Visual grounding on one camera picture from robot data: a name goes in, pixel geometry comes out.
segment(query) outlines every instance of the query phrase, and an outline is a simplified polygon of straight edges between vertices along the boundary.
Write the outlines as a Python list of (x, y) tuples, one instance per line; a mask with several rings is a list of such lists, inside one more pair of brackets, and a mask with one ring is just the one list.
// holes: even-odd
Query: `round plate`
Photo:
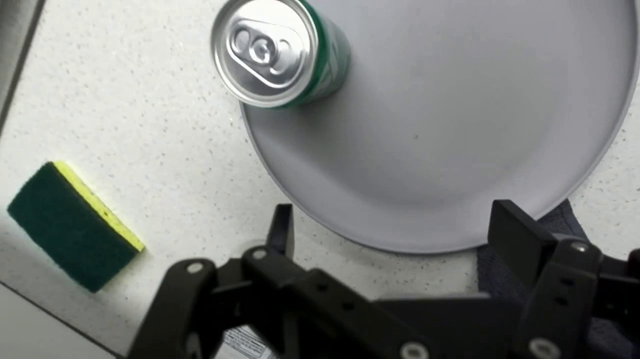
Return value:
[(636, 78), (633, 0), (317, 0), (353, 46), (346, 86), (246, 108), (283, 190), (365, 246), (486, 244), (491, 206), (543, 216), (612, 142)]

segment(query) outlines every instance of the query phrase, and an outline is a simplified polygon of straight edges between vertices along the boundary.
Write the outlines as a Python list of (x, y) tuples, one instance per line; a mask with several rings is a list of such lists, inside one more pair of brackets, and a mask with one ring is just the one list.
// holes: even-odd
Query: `white countertop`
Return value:
[[(0, 140), (0, 208), (49, 160), (66, 160), (146, 242), (98, 295), (70, 281), (0, 212), (0, 279), (125, 353), (164, 276), (186, 258), (222, 266), (263, 244), (288, 202), (256, 158), (217, 76), (209, 34), (222, 0), (50, 0)], [(572, 198), (592, 240), (640, 244), (640, 112)], [(474, 291), (474, 252), (408, 258), (340, 240), (296, 212), (296, 262), (370, 297)]]

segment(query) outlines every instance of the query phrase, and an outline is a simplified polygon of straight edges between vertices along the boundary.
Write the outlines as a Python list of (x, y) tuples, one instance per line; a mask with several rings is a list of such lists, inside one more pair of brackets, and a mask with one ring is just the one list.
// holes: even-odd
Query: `kitchen sponge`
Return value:
[(145, 244), (64, 162), (44, 164), (9, 214), (82, 287), (98, 291)]

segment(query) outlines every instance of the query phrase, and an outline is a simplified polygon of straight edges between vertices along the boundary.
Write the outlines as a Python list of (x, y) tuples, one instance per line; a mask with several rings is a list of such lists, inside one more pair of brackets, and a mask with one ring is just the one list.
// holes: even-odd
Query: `green can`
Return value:
[(231, 0), (212, 30), (227, 86), (256, 108), (296, 108), (340, 90), (350, 48), (342, 30), (302, 0)]

